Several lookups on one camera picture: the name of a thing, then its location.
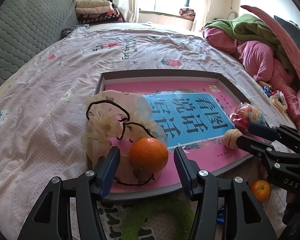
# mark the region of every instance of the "mandarin orange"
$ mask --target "mandarin orange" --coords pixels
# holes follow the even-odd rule
[[[134,142],[129,157],[131,167],[149,174],[161,171],[168,162],[167,147],[155,138],[140,138]]]
[[[266,202],[270,196],[270,185],[264,180],[256,180],[249,188],[261,204]]]

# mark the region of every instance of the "screw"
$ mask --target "screw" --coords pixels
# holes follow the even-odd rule
[[[86,176],[91,177],[94,175],[94,171],[86,171]]]
[[[241,178],[241,177],[235,177],[234,181],[237,182],[237,183],[242,183],[243,182],[243,178]]]
[[[53,184],[56,184],[56,183],[58,183],[60,181],[60,179],[58,178],[58,177],[54,177],[54,178],[52,178],[52,180],[51,180],[51,182],[53,183]]]
[[[208,174],[209,174],[209,172],[207,172],[206,170],[201,170],[201,171],[199,171],[199,175],[201,175],[201,176],[208,176]]]

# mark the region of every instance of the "das logo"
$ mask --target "das logo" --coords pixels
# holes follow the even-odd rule
[[[294,188],[297,188],[299,186],[299,183],[293,183],[292,180],[289,181],[288,179],[285,179],[283,183],[288,184],[288,186],[294,187]]]

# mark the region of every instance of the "beige ball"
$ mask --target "beige ball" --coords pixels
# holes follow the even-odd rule
[[[226,131],[225,135],[223,136],[223,143],[226,147],[230,149],[237,149],[237,139],[242,135],[238,129],[230,129]]]

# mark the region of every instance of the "stack of folded clothes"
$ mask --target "stack of folded clothes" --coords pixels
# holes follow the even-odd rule
[[[187,18],[187,19],[191,19],[191,20],[194,20],[194,18],[195,18],[195,11],[192,10],[191,8],[180,9],[179,14],[183,18]]]
[[[92,26],[122,22],[118,8],[114,8],[108,0],[77,1],[75,11],[79,24]]]

